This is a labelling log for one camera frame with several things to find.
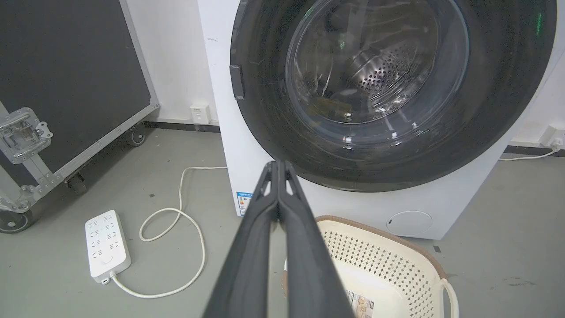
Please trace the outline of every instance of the power strip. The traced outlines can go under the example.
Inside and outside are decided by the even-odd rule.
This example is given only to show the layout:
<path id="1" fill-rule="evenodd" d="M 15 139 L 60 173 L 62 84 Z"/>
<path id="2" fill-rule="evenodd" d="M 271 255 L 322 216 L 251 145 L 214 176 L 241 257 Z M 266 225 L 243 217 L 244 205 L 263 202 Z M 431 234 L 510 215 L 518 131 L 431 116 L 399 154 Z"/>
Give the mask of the power strip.
<path id="1" fill-rule="evenodd" d="M 105 285 L 110 282 L 111 272 L 117 274 L 132 263 L 120 218 L 111 210 L 88 220 L 84 228 L 90 276 Z"/>

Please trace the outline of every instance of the floor stain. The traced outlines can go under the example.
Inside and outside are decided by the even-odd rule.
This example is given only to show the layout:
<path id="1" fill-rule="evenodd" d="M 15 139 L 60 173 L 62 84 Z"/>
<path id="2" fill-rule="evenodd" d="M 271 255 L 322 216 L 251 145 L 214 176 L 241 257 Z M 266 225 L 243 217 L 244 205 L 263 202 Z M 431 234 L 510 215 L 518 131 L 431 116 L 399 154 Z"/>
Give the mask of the floor stain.
<path id="1" fill-rule="evenodd" d="M 505 278 L 502 281 L 508 281 L 508 280 L 513 280 L 513 283 L 508 284 L 508 286 L 511 287 L 517 287 L 517 286 L 525 286 L 525 285 L 530 285 L 530 286 L 535 286 L 536 283 L 531 282 L 531 281 L 519 281 L 521 280 L 520 277 L 510 277 L 510 278 Z"/>
<path id="2" fill-rule="evenodd" d="M 532 285 L 534 286 L 536 283 L 525 281 L 523 283 L 516 283 L 516 284 L 508 284 L 508 286 L 516 287 L 516 286 L 524 286 L 524 285 Z"/>

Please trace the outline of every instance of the gray floor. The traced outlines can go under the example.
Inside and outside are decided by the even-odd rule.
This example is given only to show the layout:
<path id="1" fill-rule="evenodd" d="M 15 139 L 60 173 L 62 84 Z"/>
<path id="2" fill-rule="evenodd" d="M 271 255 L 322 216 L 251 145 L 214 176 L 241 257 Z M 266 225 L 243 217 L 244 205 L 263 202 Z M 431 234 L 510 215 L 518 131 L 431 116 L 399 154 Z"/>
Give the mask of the gray floor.
<path id="1" fill-rule="evenodd" d="M 89 191 L 60 187 L 34 211 L 29 230 L 0 236 L 1 317 L 199 317 L 240 223 L 226 171 L 196 171 L 184 194 L 200 224 L 207 263 L 187 290 L 158 300 L 127 295 L 89 277 L 84 222 L 110 209 L 124 226 L 132 265 L 121 280 L 141 293 L 183 285 L 198 269 L 198 234 L 187 220 L 144 243 L 139 226 L 153 211 L 177 207 L 179 174 L 224 165 L 219 134 L 154 130 L 135 149 L 111 145 L 83 170 Z M 565 304 L 565 158 L 500 162 L 441 241 L 413 240 L 450 276 L 461 317 L 563 317 Z M 146 236 L 174 214 L 159 217 Z M 286 317 L 280 286 L 284 234 L 272 239 L 270 317 Z M 433 246 L 439 246 L 441 253 Z"/>

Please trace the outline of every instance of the baseboard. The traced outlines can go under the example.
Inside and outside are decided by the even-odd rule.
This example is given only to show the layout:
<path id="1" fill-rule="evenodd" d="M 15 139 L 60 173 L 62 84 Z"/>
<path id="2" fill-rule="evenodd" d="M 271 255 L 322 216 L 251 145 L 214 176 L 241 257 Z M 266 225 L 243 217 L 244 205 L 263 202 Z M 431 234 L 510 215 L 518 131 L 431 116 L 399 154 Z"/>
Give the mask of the baseboard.
<path id="1" fill-rule="evenodd" d="M 514 145 L 509 145 L 504 150 L 504 153 L 527 154 L 530 156 L 541 156 L 542 154 L 546 154 L 548 152 L 551 152 L 551 149 L 536 148 L 536 147 L 520 147 Z M 565 150 L 561 150 L 557 153 L 554 153 L 550 157 L 565 157 Z"/>
<path id="2" fill-rule="evenodd" d="M 159 117 L 158 115 L 151 114 L 145 119 L 146 122 L 156 122 L 156 123 L 173 123 L 173 124 L 196 124 L 192 118 L 167 118 Z M 217 120 L 212 119 L 209 124 L 204 126 L 219 126 L 220 123 Z"/>
<path id="3" fill-rule="evenodd" d="M 187 131 L 220 132 L 220 126 L 187 123 L 163 123 L 149 121 L 145 122 L 145 127 Z"/>

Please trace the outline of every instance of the sticker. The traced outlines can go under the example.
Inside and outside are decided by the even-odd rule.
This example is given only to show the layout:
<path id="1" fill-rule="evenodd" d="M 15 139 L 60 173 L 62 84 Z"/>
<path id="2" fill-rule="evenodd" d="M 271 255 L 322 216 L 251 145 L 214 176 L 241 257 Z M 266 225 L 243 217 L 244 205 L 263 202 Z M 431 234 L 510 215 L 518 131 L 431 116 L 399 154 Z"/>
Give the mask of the sticker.
<path id="1" fill-rule="evenodd" d="M 247 211 L 247 206 L 253 194 L 248 192 L 236 192 L 237 194 L 237 205 L 240 207 L 240 212 L 237 214 L 239 216 L 244 216 L 245 211 Z"/>
<path id="2" fill-rule="evenodd" d="M 347 294 L 349 304 L 351 304 L 353 312 L 355 313 L 355 318 L 373 317 L 375 302 L 349 290 L 345 290 L 345 293 Z"/>

